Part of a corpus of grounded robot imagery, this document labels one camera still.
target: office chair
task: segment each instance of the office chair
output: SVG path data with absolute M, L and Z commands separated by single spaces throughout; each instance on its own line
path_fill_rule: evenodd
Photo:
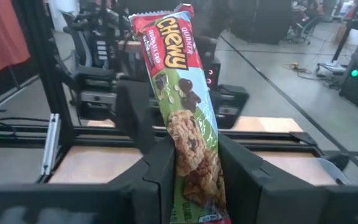
M 301 26 L 297 24 L 297 27 L 292 27 L 287 35 L 287 41 L 292 44 L 299 42 L 306 42 L 308 45 L 310 44 L 309 37 L 313 35 L 314 29 L 316 26 L 323 20 L 323 16 L 317 16 L 311 19 L 306 25 Z

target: wooden platform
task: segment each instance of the wooden platform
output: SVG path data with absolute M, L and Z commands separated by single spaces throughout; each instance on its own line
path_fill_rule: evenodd
M 114 126 L 111 121 L 90 121 L 89 126 Z M 233 131 L 290 132 L 302 129 L 290 118 L 241 117 Z M 315 185 L 332 185 L 335 181 L 309 153 L 258 152 L 273 165 Z M 142 155 L 137 149 L 114 147 L 73 147 L 56 170 L 50 183 L 106 183 Z

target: concrete floor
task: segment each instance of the concrete floor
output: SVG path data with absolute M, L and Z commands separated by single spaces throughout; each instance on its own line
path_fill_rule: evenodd
M 293 118 L 322 150 L 356 153 L 358 163 L 358 108 L 341 99 L 336 90 L 326 88 L 324 83 L 302 79 L 283 66 L 297 62 L 300 67 L 314 70 L 317 62 L 330 60 L 336 50 L 331 40 L 337 27 L 338 24 L 320 24 L 310 45 L 248 44 L 225 32 L 216 51 L 222 63 L 219 82 L 242 85 L 250 93 L 243 115 Z M 358 43 L 357 34 L 356 30 L 351 32 L 340 62 L 349 61 Z M 73 49 L 71 37 L 60 33 L 55 37 L 61 57 L 67 57 Z M 0 109 L 8 110 L 4 116 L 48 118 L 50 114 L 40 81 L 2 104 Z M 73 122 L 78 124 L 74 111 L 72 115 Z M 39 173 L 41 159 L 40 149 L 0 149 L 0 184 L 33 182 Z M 344 173 L 351 182 L 358 184 L 355 163 L 351 162 Z

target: black chair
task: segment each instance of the black chair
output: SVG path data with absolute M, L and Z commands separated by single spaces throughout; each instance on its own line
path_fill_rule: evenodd
M 311 19 L 306 25 L 297 24 L 297 27 L 292 27 L 287 36 L 289 43 L 299 43 L 300 41 L 310 44 L 309 37 L 313 35 L 314 28 L 323 20 L 323 16 L 317 16 Z
M 74 41 L 76 56 L 78 57 L 79 64 L 86 67 L 91 67 L 92 55 L 88 43 L 85 39 L 84 33 L 80 30 L 76 30 L 74 26 L 75 16 L 69 12 L 60 11 L 65 19 L 67 26 L 63 28 L 63 31 L 70 34 Z

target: quaker chewy granola bar wrapper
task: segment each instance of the quaker chewy granola bar wrapper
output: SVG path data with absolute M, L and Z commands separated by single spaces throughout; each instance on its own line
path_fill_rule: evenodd
M 218 128 L 188 11 L 161 15 L 146 26 L 130 19 L 167 131 L 175 141 L 171 223 L 230 223 L 218 156 Z
M 141 30 L 151 22 L 160 19 L 163 16 L 183 11 L 189 12 L 191 17 L 194 16 L 193 6 L 190 4 L 179 4 L 173 11 L 157 11 L 136 14 L 131 16 L 130 20 L 132 21 L 132 26 L 135 32 L 141 32 Z

